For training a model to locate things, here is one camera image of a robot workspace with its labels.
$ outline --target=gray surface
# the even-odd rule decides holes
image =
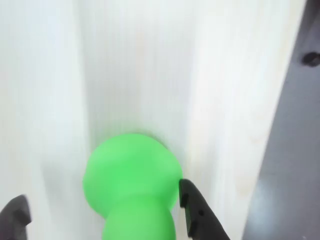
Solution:
[[[320,1],[307,3],[252,198],[244,240],[320,240]]]

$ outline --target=green knob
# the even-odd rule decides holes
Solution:
[[[89,205],[106,219],[103,240],[175,240],[170,214],[182,169],[161,143],[142,134],[108,139],[83,177]]]

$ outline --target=green object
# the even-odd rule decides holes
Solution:
[[[142,134],[108,139],[83,177],[89,205],[106,219],[103,240],[175,240],[170,213],[182,169],[161,143]]]

